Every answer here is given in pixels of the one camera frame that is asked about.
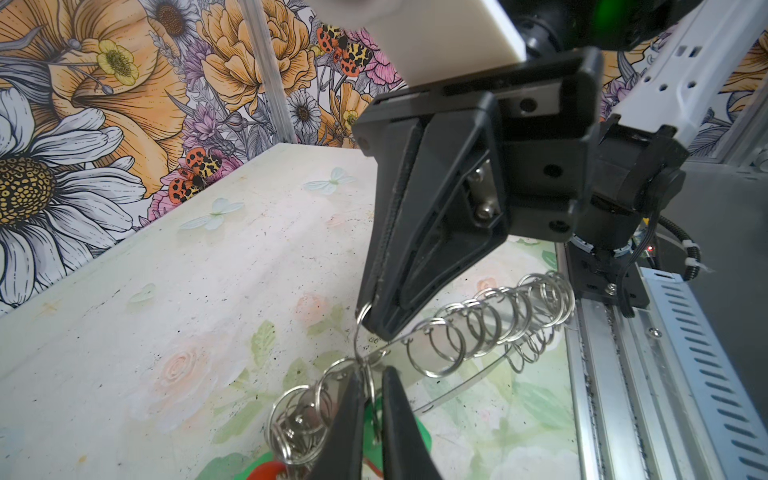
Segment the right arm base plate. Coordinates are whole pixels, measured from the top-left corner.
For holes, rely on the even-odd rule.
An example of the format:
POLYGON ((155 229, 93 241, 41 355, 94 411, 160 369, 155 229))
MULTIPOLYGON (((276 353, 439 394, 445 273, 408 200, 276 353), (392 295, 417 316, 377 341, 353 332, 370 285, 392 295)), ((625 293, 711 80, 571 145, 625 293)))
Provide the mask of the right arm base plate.
POLYGON ((632 308, 646 309, 650 299, 636 265, 619 274, 631 256, 629 245, 618 251, 598 249, 592 244, 573 236, 565 244, 568 275, 576 297, 601 301, 620 307, 620 303, 632 308))

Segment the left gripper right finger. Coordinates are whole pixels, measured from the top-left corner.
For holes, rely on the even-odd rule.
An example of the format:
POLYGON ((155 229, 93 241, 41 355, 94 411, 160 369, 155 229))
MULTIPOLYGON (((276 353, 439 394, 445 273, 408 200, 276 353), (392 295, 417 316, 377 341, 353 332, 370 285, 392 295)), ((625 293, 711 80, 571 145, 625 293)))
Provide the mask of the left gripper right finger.
MULTIPOLYGON (((404 387, 400 381, 397 370, 386 367, 382 374, 382 414, 383 414, 383 442, 394 440, 396 432, 401 429, 405 433, 412 428, 412 421, 416 419, 411 410, 404 387)), ((439 480, 441 475, 429 457, 419 459, 407 458, 398 460, 389 454, 385 455, 388 466, 384 469, 386 479, 389 480, 439 480)))

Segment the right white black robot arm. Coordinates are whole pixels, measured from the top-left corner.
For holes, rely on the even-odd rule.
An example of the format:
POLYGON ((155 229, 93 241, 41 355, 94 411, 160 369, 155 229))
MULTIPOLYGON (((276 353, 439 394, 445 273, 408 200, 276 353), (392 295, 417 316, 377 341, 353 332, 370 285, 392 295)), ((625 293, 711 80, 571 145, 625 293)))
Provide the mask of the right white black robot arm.
POLYGON ((680 192, 763 1, 398 1, 365 28, 406 87, 354 124, 377 164, 357 320, 390 340, 509 235, 579 239, 579 291, 680 192))

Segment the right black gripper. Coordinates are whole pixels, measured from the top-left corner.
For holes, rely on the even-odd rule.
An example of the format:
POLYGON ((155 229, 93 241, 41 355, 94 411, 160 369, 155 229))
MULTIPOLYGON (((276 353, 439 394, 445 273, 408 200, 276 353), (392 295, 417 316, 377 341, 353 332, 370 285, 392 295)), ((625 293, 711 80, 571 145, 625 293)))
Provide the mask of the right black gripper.
POLYGON ((589 197, 603 57, 594 47, 377 97, 356 123, 376 162, 362 325, 399 334, 508 234, 566 239, 589 197))

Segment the green key tag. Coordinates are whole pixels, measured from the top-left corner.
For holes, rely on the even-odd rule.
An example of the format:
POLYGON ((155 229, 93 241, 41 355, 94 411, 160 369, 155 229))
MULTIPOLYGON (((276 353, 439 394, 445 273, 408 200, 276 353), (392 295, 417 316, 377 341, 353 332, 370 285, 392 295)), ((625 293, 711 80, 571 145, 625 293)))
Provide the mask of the green key tag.
MULTIPOLYGON (((363 465, 373 473, 375 479, 387 478, 386 472, 384 471, 384 469, 388 466, 388 461, 385 459, 386 454, 394 456, 398 460, 429 457, 432 447, 432 438, 430 433, 420 420, 414 419, 412 424, 413 427, 408 428, 405 433, 402 433, 401 429, 399 429, 396 432, 394 440, 375 444, 373 441, 373 421, 369 418, 366 418, 363 438, 363 465)), ((260 463, 271 460, 281 462, 277 460, 272 453, 267 453, 259 457, 247 467, 244 467, 237 474, 229 475, 228 479, 246 479, 248 472, 252 468, 260 463)), ((284 465, 287 467, 288 478, 290 468, 288 465, 284 465)))

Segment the red key tag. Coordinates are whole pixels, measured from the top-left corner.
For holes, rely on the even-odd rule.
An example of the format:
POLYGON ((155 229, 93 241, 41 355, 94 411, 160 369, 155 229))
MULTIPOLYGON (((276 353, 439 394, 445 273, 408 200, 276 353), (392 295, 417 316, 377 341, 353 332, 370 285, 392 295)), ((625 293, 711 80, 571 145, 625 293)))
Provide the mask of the red key tag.
POLYGON ((275 460, 256 465, 246 476, 247 480, 284 480, 286 478, 287 467, 275 460))

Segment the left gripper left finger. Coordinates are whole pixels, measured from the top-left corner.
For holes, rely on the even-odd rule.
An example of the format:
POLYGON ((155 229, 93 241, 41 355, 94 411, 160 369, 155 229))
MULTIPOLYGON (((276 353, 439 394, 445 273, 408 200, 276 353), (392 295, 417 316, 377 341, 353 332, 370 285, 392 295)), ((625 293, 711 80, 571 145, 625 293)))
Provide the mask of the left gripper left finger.
POLYGON ((366 399, 361 374, 354 371, 309 480, 361 479, 366 399))

